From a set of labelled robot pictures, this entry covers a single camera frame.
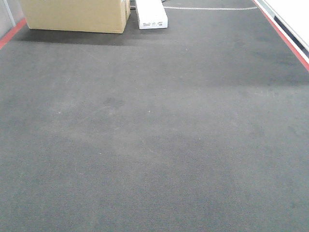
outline white box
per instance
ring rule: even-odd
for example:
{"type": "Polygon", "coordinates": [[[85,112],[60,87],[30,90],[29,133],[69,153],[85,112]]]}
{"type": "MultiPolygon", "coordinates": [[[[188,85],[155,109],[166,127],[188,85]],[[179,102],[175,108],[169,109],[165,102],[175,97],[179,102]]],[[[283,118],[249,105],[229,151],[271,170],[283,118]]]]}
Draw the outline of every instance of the white box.
{"type": "Polygon", "coordinates": [[[161,0],[135,0],[140,29],[167,28],[168,17],[161,0]]]}

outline gray carpet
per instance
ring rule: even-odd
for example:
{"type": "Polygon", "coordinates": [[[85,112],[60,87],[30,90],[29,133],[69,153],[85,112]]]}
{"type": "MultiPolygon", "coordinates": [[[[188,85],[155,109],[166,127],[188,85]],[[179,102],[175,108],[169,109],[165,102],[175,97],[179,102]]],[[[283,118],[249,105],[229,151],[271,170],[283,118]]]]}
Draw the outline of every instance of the gray carpet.
{"type": "Polygon", "coordinates": [[[309,230],[308,71],[258,9],[166,11],[0,51],[1,232],[309,230]]]}

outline white cable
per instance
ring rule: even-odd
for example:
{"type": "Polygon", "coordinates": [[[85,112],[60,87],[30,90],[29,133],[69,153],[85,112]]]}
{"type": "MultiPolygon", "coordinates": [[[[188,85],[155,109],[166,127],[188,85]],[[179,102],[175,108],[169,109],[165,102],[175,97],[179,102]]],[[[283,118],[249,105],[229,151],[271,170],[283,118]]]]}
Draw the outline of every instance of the white cable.
{"type": "Polygon", "coordinates": [[[204,11],[247,11],[257,9],[257,6],[253,7],[241,7],[241,8],[212,8],[212,7],[176,7],[165,6],[165,9],[172,10],[204,10],[204,11]]]}
{"type": "Polygon", "coordinates": [[[8,1],[7,1],[7,0],[3,0],[3,2],[4,2],[4,5],[5,5],[5,8],[6,8],[6,11],[7,11],[8,15],[9,15],[9,18],[10,18],[10,20],[11,20],[11,23],[12,23],[13,27],[15,27],[15,26],[16,26],[16,23],[15,23],[15,20],[14,20],[13,15],[12,15],[12,12],[11,12],[11,10],[10,10],[8,1]]]}

